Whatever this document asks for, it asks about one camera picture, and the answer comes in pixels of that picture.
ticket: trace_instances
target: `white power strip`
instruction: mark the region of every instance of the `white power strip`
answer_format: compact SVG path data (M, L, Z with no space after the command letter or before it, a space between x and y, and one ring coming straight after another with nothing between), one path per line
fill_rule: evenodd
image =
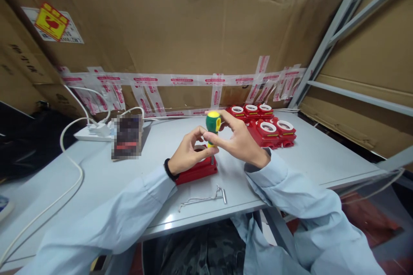
M110 134L111 122L108 123L108 127L109 127L109 134L105 134L103 136L99 136L96 132L94 132L93 128L89 128L86 126L80 131L76 132L74 134L74 137L80 141L111 142L112 141L112 136Z

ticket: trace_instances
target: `cardboard box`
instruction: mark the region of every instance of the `cardboard box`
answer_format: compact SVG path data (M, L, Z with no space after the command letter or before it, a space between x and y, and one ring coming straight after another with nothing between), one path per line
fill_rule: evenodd
M0 101L32 114L40 100L73 117L84 117L82 107L37 43L4 0L0 0Z
M0 101L30 115L40 100L45 98L0 50Z
M363 0L361 8L370 1ZM338 42L316 81L413 107L412 5L413 0L389 0ZM386 158L413 145L413 119L406 115L315 87L300 108Z
M0 48L32 83L62 83L59 74L5 0L0 0Z
M341 0L8 2L52 63L71 72L100 66L105 72L239 75L254 74L263 55L270 56L266 72L305 67ZM32 25L33 10L44 2L70 17L70 36L61 42ZM225 87L221 105L242 103L250 89ZM159 93L167 110L202 108L210 106L212 87L160 87ZM136 105L133 96L126 100Z

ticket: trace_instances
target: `gray table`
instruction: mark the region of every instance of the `gray table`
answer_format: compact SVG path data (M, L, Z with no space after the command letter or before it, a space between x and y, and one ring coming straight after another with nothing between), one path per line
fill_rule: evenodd
M294 125L297 139L294 147L276 150L290 166L305 173L317 184L326 188L340 188L386 173L364 160L332 138L313 128L291 113L275 115ZM109 198L119 193L131 180L145 176L165 158L172 156L184 134L197 125L204 125L204 117L146 122L145 144L142 156L137 160L111 161L111 145L106 142L78 141L68 149L68 154L85 171L85 180L73 199L49 219L65 203L71 194L45 213L17 242L21 244L33 234L1 269L6 271L22 267L35 255L44 233L60 221L75 220L89 213ZM230 138L231 130L220 133ZM250 188L243 172L243 163L220 150L216 156L218 174L178 187L178 192L165 203L141 240L188 229L194 226L226 218L235 213L245 213L266 205ZM3 253L15 236L38 213L55 201L78 178L77 169L62 155L25 183L7 190L16 204L15 210L0 223L0 253ZM178 212L181 202L190 197L208 197L216 185L226 191L228 204L222 199L188 205Z

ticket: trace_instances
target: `plug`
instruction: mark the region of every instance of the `plug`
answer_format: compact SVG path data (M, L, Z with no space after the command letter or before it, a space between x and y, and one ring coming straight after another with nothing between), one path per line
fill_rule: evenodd
M107 137L111 135L111 130L106 124L89 124L87 127L89 128L90 134L96 134L100 137Z

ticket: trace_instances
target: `white ring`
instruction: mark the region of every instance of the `white ring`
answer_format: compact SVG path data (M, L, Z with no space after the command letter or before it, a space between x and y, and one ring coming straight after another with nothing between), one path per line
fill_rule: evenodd
M291 125L289 122L286 122L285 120L278 120L277 121L277 126L281 127L283 130L291 131L294 129L293 125Z
M242 107L232 107L231 111L233 111L234 113L243 113L244 109Z
M204 146L204 145L195 145L195 146L194 146L194 150L197 150L197 149L200 149L200 150L202 151L202 150L204 150L204 149L207 149L207 147Z
M271 110L272 109L271 106L266 105L266 104L261 104L259 106L259 108L262 109L262 110Z
M260 125L262 130L269 132L269 133L274 133L277 131L277 128L270 122L262 122Z
M252 104L246 105L245 108L250 111L256 111L258 109L255 105Z

